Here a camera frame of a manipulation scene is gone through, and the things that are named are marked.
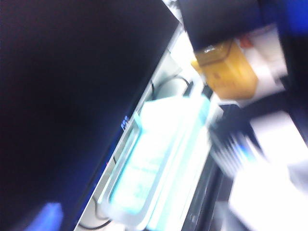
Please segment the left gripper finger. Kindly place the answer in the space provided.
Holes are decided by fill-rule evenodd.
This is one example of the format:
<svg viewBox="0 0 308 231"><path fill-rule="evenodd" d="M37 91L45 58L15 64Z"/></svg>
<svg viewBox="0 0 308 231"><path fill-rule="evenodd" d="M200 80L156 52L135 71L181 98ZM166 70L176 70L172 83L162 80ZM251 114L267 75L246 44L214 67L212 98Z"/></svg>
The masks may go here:
<svg viewBox="0 0 308 231"><path fill-rule="evenodd" d="M63 220L61 203L46 203L25 231L59 231Z"/></svg>

